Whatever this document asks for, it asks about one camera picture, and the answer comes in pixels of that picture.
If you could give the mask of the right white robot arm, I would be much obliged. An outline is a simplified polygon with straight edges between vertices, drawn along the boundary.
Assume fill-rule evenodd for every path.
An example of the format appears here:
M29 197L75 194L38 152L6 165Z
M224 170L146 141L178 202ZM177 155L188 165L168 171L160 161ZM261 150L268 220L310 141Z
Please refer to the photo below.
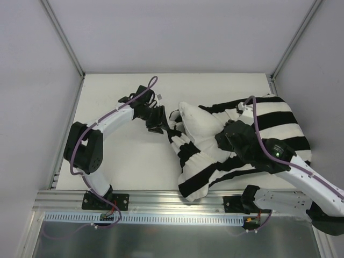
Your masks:
M248 185L234 207L246 214L258 210L288 213L328 235L343 234L343 191L310 168L284 141L261 139L250 125L232 120L214 138L220 149L233 151L241 161L300 191L283 193Z

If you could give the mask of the black white striped pillowcase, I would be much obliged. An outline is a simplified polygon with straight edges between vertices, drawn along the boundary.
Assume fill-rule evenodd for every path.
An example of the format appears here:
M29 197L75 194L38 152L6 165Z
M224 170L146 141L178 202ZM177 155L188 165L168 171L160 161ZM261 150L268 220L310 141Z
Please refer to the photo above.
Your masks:
M217 118L223 126L229 120L237 120L237 99L212 106L197 106ZM312 153L309 141L299 126L289 105L280 97L265 95L256 98L257 120L260 135L264 139L283 140L293 148L307 164ZM260 173L260 170L242 162L237 155L218 162L199 150L186 135L179 108L169 116L168 140L180 160L181 174L177 184L181 195L190 202L203 198L213 185L235 177Z

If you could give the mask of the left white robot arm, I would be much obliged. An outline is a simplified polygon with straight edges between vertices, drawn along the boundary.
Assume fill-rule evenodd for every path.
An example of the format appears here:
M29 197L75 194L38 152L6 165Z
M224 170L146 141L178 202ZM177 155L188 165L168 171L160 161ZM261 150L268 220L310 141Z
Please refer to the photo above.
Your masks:
M88 187L85 209L118 208L113 188L101 171L104 142L118 128L136 118L145 122L148 131L162 134L168 124L165 107L159 100L150 86L141 85L136 92L119 99L117 106L99 119L72 124L63 158L69 162L70 173L80 176Z

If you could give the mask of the white pillow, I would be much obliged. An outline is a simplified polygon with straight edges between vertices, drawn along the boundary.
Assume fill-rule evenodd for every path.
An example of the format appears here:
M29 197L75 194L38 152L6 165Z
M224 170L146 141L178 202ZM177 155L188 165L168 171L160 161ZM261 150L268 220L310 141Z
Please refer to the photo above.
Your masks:
M225 162L235 156L233 152L218 147L215 136L224 126L217 118L187 102L180 102L178 108L186 135L199 150L218 162Z

